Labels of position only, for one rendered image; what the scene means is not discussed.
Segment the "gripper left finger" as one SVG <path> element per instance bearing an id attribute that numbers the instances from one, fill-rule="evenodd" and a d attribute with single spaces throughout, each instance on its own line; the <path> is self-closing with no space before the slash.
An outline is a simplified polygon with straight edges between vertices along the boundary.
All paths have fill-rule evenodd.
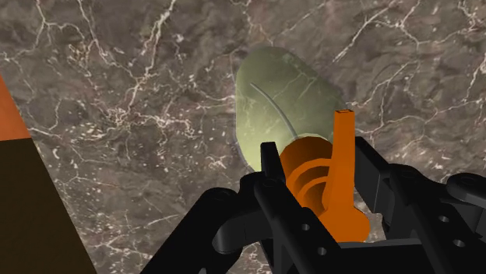
<path id="1" fill-rule="evenodd" d="M 314 213 L 286 187 L 276 146 L 260 146 L 262 171 L 239 191 L 200 196 L 141 274 L 227 274 L 245 246 L 261 242 L 273 274 L 332 274 L 342 250 Z"/>

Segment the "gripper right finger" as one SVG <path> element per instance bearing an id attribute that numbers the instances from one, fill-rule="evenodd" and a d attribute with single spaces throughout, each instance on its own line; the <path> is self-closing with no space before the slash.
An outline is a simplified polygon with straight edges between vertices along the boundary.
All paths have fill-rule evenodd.
<path id="1" fill-rule="evenodd" d="M 486 177 L 458 173 L 441 184 L 388 163 L 355 139 L 355 188 L 382 216 L 386 263 L 406 274 L 486 274 Z"/>

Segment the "green spray bottle orange nozzle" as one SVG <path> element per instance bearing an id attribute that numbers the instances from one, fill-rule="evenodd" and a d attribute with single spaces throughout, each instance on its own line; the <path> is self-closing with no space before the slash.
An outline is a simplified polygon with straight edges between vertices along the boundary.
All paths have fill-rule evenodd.
<path id="1" fill-rule="evenodd" d="M 363 242 L 368 217 L 354 205 L 355 115 L 337 88 L 281 47 L 261 47 L 236 76 L 236 138 L 262 170 L 259 146 L 274 142 L 285 185 L 337 242 Z"/>

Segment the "orange and dark brown cabinet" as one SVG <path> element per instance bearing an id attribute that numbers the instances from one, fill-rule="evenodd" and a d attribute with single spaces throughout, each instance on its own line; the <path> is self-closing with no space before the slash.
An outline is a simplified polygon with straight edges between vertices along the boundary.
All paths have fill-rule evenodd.
<path id="1" fill-rule="evenodd" d="M 97 274 L 1 76 L 0 274 Z"/>

